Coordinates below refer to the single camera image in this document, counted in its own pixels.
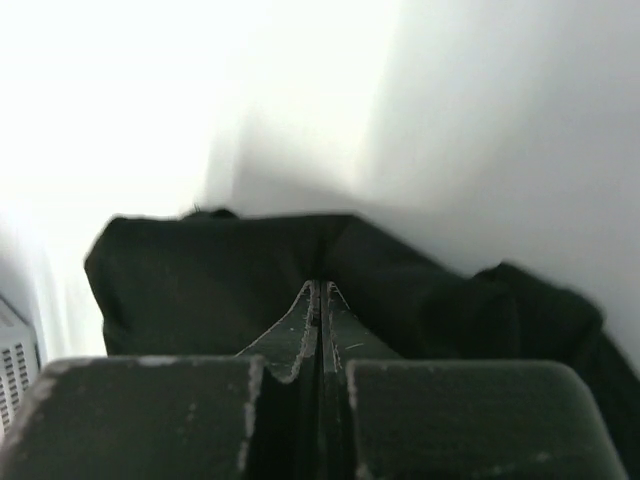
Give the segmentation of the white plastic laundry basket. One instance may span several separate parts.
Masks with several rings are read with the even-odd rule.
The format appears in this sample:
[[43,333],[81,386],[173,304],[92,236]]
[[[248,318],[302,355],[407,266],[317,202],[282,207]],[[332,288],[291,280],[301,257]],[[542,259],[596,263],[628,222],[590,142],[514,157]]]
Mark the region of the white plastic laundry basket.
[[1,439],[4,439],[38,374],[39,358],[32,328],[4,300],[1,300],[0,324]]

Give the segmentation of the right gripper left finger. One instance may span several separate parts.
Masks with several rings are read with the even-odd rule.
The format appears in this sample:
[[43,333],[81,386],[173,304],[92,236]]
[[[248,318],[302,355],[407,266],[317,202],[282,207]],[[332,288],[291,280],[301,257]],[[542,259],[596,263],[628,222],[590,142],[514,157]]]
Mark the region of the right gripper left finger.
[[319,300],[319,284],[305,282],[284,316],[239,353],[262,364],[250,382],[248,479],[315,476]]

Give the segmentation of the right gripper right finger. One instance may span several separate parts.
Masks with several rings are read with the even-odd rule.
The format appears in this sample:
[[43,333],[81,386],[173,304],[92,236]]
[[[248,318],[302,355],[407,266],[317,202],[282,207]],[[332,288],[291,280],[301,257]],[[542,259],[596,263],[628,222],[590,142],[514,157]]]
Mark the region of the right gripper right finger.
[[366,328],[333,282],[322,285],[322,477],[355,477],[352,407],[347,364],[398,359],[400,355]]

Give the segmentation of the black graphic t shirt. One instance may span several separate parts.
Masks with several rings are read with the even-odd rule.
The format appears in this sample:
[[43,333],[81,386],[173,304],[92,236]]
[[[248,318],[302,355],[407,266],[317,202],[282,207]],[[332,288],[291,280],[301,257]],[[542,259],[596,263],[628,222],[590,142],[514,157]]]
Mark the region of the black graphic t shirt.
[[230,355],[330,281],[356,317],[412,359],[552,360],[591,389],[631,478],[639,381],[583,296],[509,263],[458,275],[353,215],[116,217],[85,272],[111,355]]

